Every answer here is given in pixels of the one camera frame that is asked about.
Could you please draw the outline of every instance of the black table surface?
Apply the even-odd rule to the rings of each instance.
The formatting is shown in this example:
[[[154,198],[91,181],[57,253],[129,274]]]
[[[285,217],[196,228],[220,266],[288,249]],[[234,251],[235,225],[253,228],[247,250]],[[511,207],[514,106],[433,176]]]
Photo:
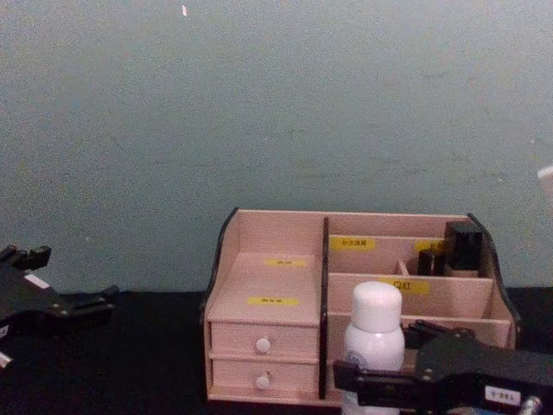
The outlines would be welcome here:
[[[124,292],[104,327],[0,344],[6,414],[310,414],[287,406],[206,405],[201,397],[201,293]],[[553,353],[553,288],[510,289],[521,348]]]

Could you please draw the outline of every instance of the pink wooden organizer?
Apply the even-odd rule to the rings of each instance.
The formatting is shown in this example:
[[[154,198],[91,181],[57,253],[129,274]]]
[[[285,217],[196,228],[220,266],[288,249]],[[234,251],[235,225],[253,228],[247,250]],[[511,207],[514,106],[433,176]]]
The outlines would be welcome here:
[[[451,220],[484,233],[479,277],[414,275],[418,251],[442,243]],[[403,324],[424,319],[517,345],[493,241],[470,215],[235,209],[201,309],[207,399],[340,406],[332,363],[343,357],[353,287],[374,280],[401,287]],[[408,350],[405,371],[415,358]]]

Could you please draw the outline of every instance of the small drawer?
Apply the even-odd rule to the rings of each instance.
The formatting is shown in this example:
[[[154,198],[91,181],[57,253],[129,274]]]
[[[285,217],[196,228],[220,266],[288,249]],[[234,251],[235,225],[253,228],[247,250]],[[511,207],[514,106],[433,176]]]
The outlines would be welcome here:
[[[258,392],[304,391],[318,387],[318,366],[260,361],[213,361],[215,386],[244,387]]]
[[[212,323],[212,351],[217,354],[266,355],[316,359],[316,327]]]

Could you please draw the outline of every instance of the bottle label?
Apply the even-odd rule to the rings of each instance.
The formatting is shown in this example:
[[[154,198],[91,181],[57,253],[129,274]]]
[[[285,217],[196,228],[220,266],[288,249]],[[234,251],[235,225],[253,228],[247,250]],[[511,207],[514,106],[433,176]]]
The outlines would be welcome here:
[[[346,361],[357,365],[360,369],[368,369],[369,364],[367,363],[365,357],[355,350],[350,350],[346,353]]]

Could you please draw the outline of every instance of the gray wall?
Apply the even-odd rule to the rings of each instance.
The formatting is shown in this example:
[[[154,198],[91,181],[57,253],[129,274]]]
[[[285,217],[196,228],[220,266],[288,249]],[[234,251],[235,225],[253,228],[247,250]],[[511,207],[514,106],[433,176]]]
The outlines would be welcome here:
[[[234,206],[476,214],[551,285],[550,2],[3,0],[0,235],[200,290]]]

